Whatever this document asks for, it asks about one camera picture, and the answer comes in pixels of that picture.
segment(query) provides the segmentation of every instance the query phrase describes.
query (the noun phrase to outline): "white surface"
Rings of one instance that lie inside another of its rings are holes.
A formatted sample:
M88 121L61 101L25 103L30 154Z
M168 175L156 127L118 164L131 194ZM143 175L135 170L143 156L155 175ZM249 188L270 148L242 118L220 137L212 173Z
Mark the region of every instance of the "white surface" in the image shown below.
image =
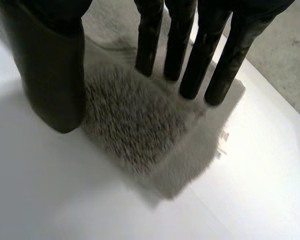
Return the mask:
M300 115L247 61L226 155L174 201L134 184L79 129L47 128L18 78L0 44L0 239L300 238Z

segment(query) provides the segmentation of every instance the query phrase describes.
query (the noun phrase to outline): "gray carpet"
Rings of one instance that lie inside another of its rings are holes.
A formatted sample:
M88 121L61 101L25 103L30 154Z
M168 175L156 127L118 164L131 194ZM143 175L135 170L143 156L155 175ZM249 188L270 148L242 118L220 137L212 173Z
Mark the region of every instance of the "gray carpet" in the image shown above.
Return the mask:
M212 64L198 97L179 97L180 81L171 84L162 74L170 25L166 12L153 75L141 76L134 70L139 19L128 0L94 0L83 17L84 129L134 179L172 199L215 159L222 128L245 88L235 80L224 103L208 108L203 95Z

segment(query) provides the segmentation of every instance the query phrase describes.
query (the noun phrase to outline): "white table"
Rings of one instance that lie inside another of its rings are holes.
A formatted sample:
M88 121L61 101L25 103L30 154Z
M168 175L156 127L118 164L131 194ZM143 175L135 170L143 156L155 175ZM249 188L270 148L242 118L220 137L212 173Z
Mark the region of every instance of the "white table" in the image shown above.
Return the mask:
M300 115L248 61L237 78L246 93L225 127L226 154L164 201L80 129L47 128L0 43L0 239L299 239Z

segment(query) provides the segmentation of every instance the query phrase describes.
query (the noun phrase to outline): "dark cylindrical object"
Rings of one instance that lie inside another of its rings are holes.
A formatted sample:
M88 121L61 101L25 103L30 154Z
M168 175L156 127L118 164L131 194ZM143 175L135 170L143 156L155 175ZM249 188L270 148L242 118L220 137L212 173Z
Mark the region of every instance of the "dark cylindrical object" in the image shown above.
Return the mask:
M149 77L157 54L164 0L134 0L134 2L141 15L135 68Z
M198 13L199 30L179 90L189 100L196 98L199 92L231 12L199 1Z
M35 3L0 0L0 18L32 108L51 128L68 133L85 111L81 19L51 19Z
M196 0L165 0L171 16L164 76L176 82L184 63L196 13Z
M252 43L273 19L247 22L244 17L233 15L229 37L205 92L204 98L209 105L218 106L223 102Z

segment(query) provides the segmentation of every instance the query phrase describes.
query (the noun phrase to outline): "white floor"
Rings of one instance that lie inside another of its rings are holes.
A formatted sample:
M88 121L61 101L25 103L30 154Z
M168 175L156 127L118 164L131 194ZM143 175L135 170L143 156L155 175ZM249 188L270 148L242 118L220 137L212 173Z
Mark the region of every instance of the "white floor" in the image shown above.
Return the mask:
M246 93L224 129L226 154L163 201L80 129L47 128L0 44L0 239L300 239L300 115L249 62L237 78Z

